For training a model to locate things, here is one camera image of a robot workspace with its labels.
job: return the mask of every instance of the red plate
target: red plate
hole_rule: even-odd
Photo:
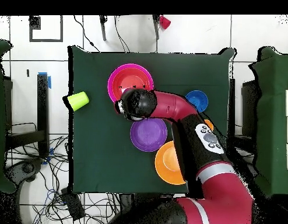
[[[116,99],[120,99],[125,89],[150,89],[150,82],[147,75],[140,69],[126,68],[115,76],[112,88]]]

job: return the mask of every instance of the yellow-green cup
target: yellow-green cup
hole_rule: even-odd
[[[72,107],[73,111],[80,109],[81,107],[85,106],[89,99],[85,92],[76,93],[67,97],[69,104]]]

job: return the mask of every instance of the small blue plate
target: small blue plate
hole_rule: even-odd
[[[208,106],[208,98],[206,94],[200,90],[190,91],[185,98],[191,102],[200,113],[205,111]]]

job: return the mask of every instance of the floor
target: floor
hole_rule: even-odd
[[[158,53],[208,53],[216,54],[225,47],[237,50],[233,74],[236,79],[236,124],[242,123],[241,85],[254,79],[248,65],[257,59],[257,51],[262,46],[274,46],[280,53],[288,53],[288,15],[165,15],[171,20],[168,29],[159,29]],[[85,35],[100,51],[123,51],[115,29],[114,17],[106,22],[107,41],[103,41],[99,16],[76,16],[85,28]],[[33,39],[60,39],[60,16],[41,16],[41,29],[33,30]],[[62,96],[68,94],[68,53],[67,46],[77,45],[85,51],[95,51],[83,36],[83,29],[73,16],[63,16],[63,42],[29,42],[28,16],[0,16],[0,39],[9,40],[13,48],[2,57],[6,76],[13,80],[12,119],[13,124],[37,123],[37,84],[39,72],[47,72],[51,77],[49,89],[50,139],[67,137],[68,110]],[[153,53],[156,51],[156,37],[151,15],[129,15],[117,17],[117,29],[130,51]],[[13,132],[32,131],[33,125],[16,125]],[[52,142],[55,147],[58,140]],[[64,145],[55,150],[66,155]],[[9,152],[7,166],[22,157]],[[60,187],[68,185],[68,164],[63,163],[63,171],[58,172]],[[52,187],[52,173],[47,164],[41,172],[49,187]],[[24,183],[20,195],[20,209],[23,224],[32,224],[36,217],[35,208],[41,210],[48,191],[44,178],[38,174],[32,183]],[[106,206],[106,194],[81,194],[86,213],[110,215]],[[102,200],[93,206],[93,202]],[[64,224],[99,224],[90,217]]]

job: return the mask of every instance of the blue cable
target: blue cable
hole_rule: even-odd
[[[45,201],[44,201],[44,205],[46,205],[46,203],[47,203],[47,200],[48,200],[48,198],[50,199],[50,200],[52,200],[51,198],[50,198],[50,195],[52,194],[52,193],[55,193],[56,191],[54,190],[54,189],[50,189],[50,190],[48,190],[48,193],[47,193],[47,198],[45,199]],[[40,216],[43,216],[43,211],[44,211],[44,208],[45,208],[46,206],[44,206],[41,210],[40,210],[40,214],[38,215],[38,219],[36,220],[36,219],[34,219],[34,221],[33,221],[33,224],[38,224],[38,222],[39,222],[39,220],[40,220]]]

